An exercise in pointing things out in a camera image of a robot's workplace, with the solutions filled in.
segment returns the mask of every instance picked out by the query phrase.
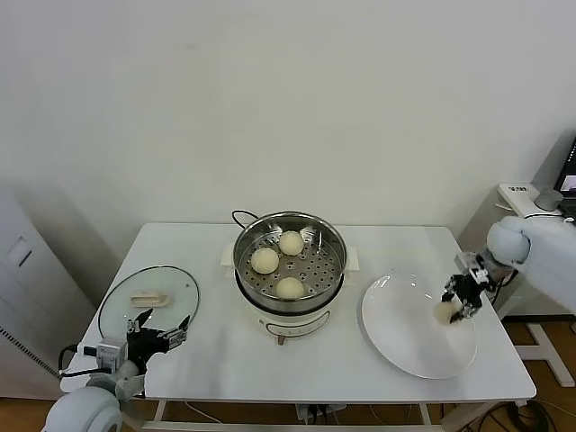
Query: white wall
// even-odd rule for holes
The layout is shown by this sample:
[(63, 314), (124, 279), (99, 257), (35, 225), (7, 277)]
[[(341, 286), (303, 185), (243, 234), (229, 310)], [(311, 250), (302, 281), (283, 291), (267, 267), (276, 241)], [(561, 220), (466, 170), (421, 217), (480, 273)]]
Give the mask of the white wall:
[(576, 122), (566, 1), (0, 4), (0, 182), (98, 300), (145, 221), (447, 225)]

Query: computer monitor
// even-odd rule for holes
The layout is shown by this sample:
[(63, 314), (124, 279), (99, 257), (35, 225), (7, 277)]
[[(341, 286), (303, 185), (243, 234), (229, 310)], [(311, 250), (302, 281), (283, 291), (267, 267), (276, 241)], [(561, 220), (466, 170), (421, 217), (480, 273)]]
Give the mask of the computer monitor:
[(576, 199), (576, 139), (572, 143), (572, 148), (554, 189), (560, 191), (564, 198)]

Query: glass lid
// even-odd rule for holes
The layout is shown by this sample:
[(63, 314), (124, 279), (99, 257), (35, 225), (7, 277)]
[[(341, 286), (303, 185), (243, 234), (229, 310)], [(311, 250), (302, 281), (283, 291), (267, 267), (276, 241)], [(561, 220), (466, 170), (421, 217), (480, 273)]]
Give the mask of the glass lid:
[(200, 292), (194, 278), (184, 270), (162, 265), (144, 268), (116, 285), (98, 313), (103, 338), (126, 339), (126, 323), (153, 309), (144, 327), (170, 330), (198, 310)]

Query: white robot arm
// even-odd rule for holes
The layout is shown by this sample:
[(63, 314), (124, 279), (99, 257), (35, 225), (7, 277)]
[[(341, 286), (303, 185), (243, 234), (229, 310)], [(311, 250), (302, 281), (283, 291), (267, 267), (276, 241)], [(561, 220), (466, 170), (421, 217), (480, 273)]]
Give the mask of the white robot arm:
[(66, 377), (92, 372), (86, 387), (56, 401), (42, 432), (120, 432), (122, 404), (144, 391), (148, 360), (186, 341), (190, 316), (178, 327), (163, 331), (144, 327), (151, 313), (152, 309), (146, 310), (135, 320), (128, 320), (125, 341), (105, 338), (98, 348), (89, 348), (98, 369), (61, 373)]
[(537, 290), (576, 311), (576, 229), (572, 225), (508, 216), (492, 225), (482, 252), (463, 252), (456, 263), (463, 273), (450, 278), (442, 296), (443, 302), (450, 302), (456, 295), (462, 303), (451, 322), (473, 316), (482, 306), (482, 291), (495, 291), (515, 270)]

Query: steamed bun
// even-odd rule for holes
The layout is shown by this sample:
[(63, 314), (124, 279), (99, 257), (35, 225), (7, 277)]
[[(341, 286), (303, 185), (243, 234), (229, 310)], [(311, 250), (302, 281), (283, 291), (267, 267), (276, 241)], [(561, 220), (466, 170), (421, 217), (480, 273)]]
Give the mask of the steamed bun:
[(304, 239), (300, 232), (286, 231), (280, 236), (278, 246), (286, 255), (298, 255), (304, 249)]
[(285, 277), (276, 286), (276, 295), (281, 299), (299, 299), (304, 293), (304, 285), (294, 277)]
[(450, 319), (457, 312), (458, 306), (453, 301), (441, 301), (432, 310), (434, 317), (440, 324), (450, 324)]
[(268, 275), (278, 268), (280, 259), (270, 247), (262, 247), (252, 254), (250, 264), (255, 272)]

